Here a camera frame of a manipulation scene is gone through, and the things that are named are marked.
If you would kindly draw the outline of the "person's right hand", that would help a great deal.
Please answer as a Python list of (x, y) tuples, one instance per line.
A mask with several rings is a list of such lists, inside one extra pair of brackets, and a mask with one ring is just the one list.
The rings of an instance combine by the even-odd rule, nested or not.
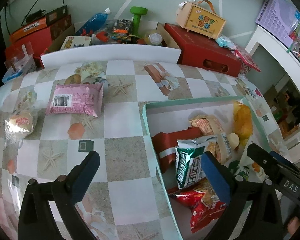
[(288, 233), (293, 236), (294, 233), (297, 231), (297, 229), (300, 226), (300, 220), (298, 219), (298, 217), (294, 217), (290, 220), (290, 222), (287, 225), (287, 230)]

